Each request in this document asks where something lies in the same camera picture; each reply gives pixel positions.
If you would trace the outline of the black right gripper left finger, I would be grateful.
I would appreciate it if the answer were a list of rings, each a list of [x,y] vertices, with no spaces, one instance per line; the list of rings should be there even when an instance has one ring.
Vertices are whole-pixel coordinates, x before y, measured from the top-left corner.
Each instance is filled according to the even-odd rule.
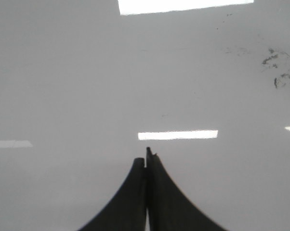
[[[143,158],[133,160],[121,187],[81,231],[144,231],[146,224],[146,168]]]

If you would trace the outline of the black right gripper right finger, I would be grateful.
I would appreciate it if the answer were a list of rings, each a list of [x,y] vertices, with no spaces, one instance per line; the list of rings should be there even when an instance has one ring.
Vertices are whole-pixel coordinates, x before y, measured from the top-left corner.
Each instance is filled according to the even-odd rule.
[[[159,156],[146,148],[147,209],[151,231],[224,231],[173,182]]]

